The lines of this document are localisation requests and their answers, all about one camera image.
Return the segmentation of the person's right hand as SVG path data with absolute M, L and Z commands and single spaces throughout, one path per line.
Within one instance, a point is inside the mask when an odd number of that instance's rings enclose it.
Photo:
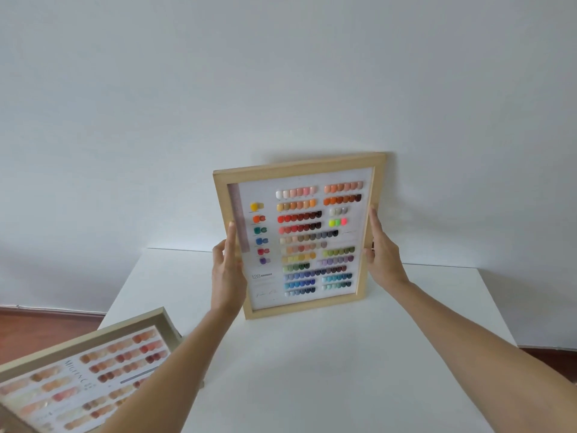
M 375 283 L 385 291 L 410 283 L 400 260 L 399 247 L 386 235 L 386 243 L 374 243 L 365 249 L 368 270 Z

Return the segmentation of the person's left hand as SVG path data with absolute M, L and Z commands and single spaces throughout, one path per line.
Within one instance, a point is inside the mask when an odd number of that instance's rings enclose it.
M 212 250 L 211 311 L 234 320 L 246 300 L 248 282 L 241 259 L 238 266 L 226 266 L 226 238 Z

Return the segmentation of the person's right forearm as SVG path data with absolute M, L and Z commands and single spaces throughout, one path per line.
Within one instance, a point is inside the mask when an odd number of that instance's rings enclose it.
M 411 282 L 385 290 L 441 356 L 495 433 L 577 433 L 577 386 Z

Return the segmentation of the wooden framed multicolour nail chart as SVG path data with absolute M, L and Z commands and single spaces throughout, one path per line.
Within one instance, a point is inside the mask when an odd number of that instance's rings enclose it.
M 225 227 L 248 280 L 245 319 L 365 298 L 369 209 L 387 154 L 364 152 L 213 172 Z

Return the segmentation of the wooden framed nude nail chart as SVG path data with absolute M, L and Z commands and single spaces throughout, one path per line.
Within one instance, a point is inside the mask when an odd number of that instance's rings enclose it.
M 0 433 L 94 433 L 178 347 L 161 307 L 0 365 Z

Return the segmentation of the person's left forearm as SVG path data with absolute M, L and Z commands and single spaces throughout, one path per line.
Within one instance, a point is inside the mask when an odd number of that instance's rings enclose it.
M 201 382 L 241 304 L 212 306 L 99 433 L 181 433 Z

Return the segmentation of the white table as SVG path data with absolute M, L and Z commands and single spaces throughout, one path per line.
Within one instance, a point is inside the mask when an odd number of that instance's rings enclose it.
M 208 252 L 146 249 L 99 328 L 163 306 L 190 332 Z M 429 295 L 516 344 L 477 269 L 405 264 Z M 184 433 L 493 433 L 408 314 L 369 277 L 344 305 L 246 320 L 221 343 Z

